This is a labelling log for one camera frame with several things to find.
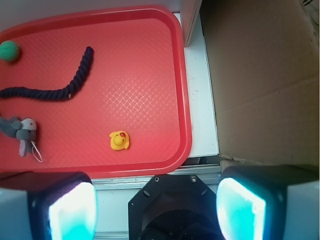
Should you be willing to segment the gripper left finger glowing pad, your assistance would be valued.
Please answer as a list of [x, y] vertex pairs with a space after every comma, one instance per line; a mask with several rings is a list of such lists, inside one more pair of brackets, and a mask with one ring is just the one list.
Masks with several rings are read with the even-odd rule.
[[92, 240], [98, 194], [84, 172], [2, 172], [2, 240]]

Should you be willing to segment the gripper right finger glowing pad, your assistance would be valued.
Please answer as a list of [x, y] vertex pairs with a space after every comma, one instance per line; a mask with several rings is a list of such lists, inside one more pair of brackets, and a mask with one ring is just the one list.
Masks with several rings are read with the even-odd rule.
[[320, 171], [314, 165], [230, 165], [216, 192], [226, 240], [318, 240]]

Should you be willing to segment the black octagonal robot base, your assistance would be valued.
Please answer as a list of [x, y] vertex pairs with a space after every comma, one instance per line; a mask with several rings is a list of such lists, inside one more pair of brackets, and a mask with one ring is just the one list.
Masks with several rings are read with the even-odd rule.
[[216, 199], [196, 175], [156, 175], [128, 202], [128, 238], [222, 240]]

